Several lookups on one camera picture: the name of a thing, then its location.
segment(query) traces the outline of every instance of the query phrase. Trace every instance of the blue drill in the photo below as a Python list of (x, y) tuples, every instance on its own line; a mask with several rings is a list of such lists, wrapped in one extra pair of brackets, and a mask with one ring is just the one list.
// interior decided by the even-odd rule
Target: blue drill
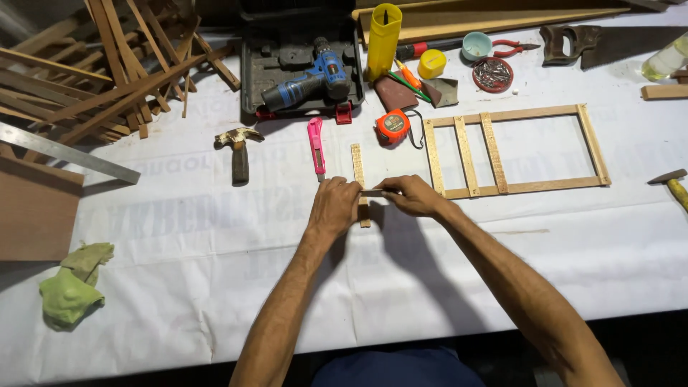
[(299, 78), (284, 81), (261, 93), (270, 112), (292, 106), (321, 88), (325, 88), (327, 96), (335, 101), (349, 94), (351, 81), (327, 39), (315, 38), (313, 46), (316, 54), (313, 68), (306, 70)]

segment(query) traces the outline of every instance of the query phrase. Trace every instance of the orange tape measure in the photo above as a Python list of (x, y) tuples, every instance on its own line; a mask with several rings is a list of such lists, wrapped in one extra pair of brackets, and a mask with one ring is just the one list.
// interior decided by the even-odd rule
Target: orange tape measure
[[(420, 117), (420, 122), (422, 125), (423, 117), (416, 110), (411, 109), (411, 112), (416, 113)], [(411, 138), (411, 144), (416, 149), (423, 149), (423, 138), (425, 137), (425, 132), (422, 130), (422, 136), (420, 137), (420, 146), (416, 146), (413, 141), (413, 132), (411, 131), (411, 121), (409, 117), (401, 111), (401, 109), (395, 109), (386, 115), (378, 118), (376, 121), (375, 130), (378, 132), (382, 138), (385, 145), (390, 145), (398, 143), (399, 141), (406, 138), (408, 134)]]

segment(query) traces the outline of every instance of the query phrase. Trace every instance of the green pencil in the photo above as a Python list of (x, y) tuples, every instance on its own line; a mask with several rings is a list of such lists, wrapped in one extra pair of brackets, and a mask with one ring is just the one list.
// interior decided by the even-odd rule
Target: green pencil
[(397, 74), (394, 74), (393, 71), (388, 70), (389, 75), (393, 76), (397, 81), (401, 82), (404, 84), (404, 86), (408, 87), (409, 89), (413, 90), (416, 94), (418, 94), (425, 102), (430, 102), (430, 98), (428, 98), (427, 95), (423, 94), (420, 90), (416, 89), (415, 87), (411, 86), (410, 83), (406, 82), (406, 80)]

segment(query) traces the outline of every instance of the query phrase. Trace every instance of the table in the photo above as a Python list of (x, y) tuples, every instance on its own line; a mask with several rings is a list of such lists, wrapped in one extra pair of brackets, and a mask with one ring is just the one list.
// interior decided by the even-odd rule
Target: table
[[(665, 14), (587, 21), (600, 25), (680, 25), (688, 4)], [(541, 43), (537, 28), (496, 39)], [(583, 73), (578, 65), (543, 69), (540, 50), (508, 60), (515, 72), (503, 94), (478, 91), (458, 51), (444, 75), (459, 80), (459, 105), (425, 118), (587, 103), (610, 187), (459, 200), (463, 210), (559, 289), (586, 319), (688, 307), (688, 215), (666, 187), (644, 184), (686, 167), (686, 101), (644, 102), (638, 73), (648, 55)], [(236, 56), (224, 59), (238, 72)], [(415, 71), (416, 61), (409, 68)], [(105, 307), (73, 332), (41, 319), (38, 283), (51, 265), (0, 274), (0, 385), (64, 381), (236, 360), (260, 306), (291, 258), (317, 188), (306, 123), (275, 120), (248, 143), (250, 182), (231, 185), (231, 152), (213, 136), (243, 126), (239, 94), (216, 76), (197, 82), (189, 112), (149, 125), (150, 137), (123, 138), (93, 151), (142, 172), (136, 186), (112, 189), (87, 174), (72, 248), (112, 242), (101, 268)], [(366, 89), (352, 125), (323, 123), (327, 175), (353, 180), (350, 145), (361, 144), (368, 188), (387, 176), (429, 181), (425, 150), (405, 140), (378, 145), (374, 119), (384, 114)], [(415, 133), (419, 120), (411, 117)], [(467, 127), (478, 182), (490, 169), (480, 129)], [(592, 176), (577, 123), (570, 117), (495, 123), (509, 182)], [(445, 187), (465, 187), (452, 129), (436, 129)], [(67, 168), (84, 172), (80, 167)], [(355, 224), (325, 258), (297, 352), (366, 346), (513, 329), (514, 325), (449, 235), (430, 219), (402, 215), (373, 199), (373, 226)], [(383, 219), (383, 227), (375, 219)]]

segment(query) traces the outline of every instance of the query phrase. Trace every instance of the metal ruler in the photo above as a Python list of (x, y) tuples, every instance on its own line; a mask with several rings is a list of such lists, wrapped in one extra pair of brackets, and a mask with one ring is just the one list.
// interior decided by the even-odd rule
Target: metal ruler
[(48, 140), (47, 138), (37, 136), (4, 123), (0, 123), (0, 140), (32, 151), (37, 151), (46, 156), (80, 165), (84, 168), (93, 169), (94, 171), (130, 182), (131, 184), (136, 184), (138, 178), (141, 177), (140, 172), (124, 168), (121, 165), (111, 163), (102, 158), (92, 156), (88, 153), (78, 151), (74, 148), (70, 148), (66, 145), (56, 143), (55, 141)]

